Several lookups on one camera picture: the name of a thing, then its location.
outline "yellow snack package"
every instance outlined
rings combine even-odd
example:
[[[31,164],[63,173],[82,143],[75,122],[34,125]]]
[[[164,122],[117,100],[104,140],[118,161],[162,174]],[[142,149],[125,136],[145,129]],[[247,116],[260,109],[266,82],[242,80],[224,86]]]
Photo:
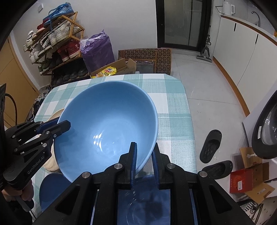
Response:
[[[112,76],[116,74],[116,68],[114,67],[107,67],[106,69],[102,70],[97,74],[97,77],[103,77],[103,76]]]

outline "purple plastic bag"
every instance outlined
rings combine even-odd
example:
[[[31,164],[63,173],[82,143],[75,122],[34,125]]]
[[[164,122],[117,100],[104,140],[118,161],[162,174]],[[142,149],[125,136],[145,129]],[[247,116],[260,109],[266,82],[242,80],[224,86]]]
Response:
[[[104,30],[88,39],[81,39],[80,50],[89,73],[115,61],[110,38]]]

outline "blue plate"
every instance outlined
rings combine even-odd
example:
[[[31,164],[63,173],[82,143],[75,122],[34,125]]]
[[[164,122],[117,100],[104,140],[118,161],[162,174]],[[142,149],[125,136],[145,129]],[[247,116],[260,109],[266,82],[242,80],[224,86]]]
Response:
[[[71,182],[61,173],[50,173],[47,175],[39,189],[39,203],[44,211],[51,203],[64,192]]]
[[[104,171],[137,143],[138,173],[149,159],[158,136],[158,114],[150,96],[125,81],[95,84],[77,95],[58,122],[69,131],[57,137],[54,150],[65,177],[73,182],[82,172]]]

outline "table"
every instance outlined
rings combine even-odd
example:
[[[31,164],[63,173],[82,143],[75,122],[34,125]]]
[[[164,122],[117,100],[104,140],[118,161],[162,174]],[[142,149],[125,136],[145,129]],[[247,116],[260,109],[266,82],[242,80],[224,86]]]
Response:
[[[81,91],[96,83],[124,80],[145,90],[153,100],[159,121],[157,143],[161,153],[167,154],[172,163],[193,173],[196,169],[196,152],[193,126],[186,91],[180,80],[167,74],[128,74],[88,79],[61,85],[51,90],[43,101],[35,121],[46,122],[56,111],[67,104]],[[137,174],[143,176],[153,173],[152,159]],[[39,188],[45,176],[50,174],[43,167],[33,176],[33,212],[40,215]]]

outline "light switch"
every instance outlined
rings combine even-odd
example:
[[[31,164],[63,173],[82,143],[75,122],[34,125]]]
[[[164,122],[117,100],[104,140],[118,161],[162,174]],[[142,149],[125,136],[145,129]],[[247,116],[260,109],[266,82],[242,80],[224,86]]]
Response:
[[[38,12],[40,12],[43,9],[43,4],[40,4],[40,6],[37,8]]]

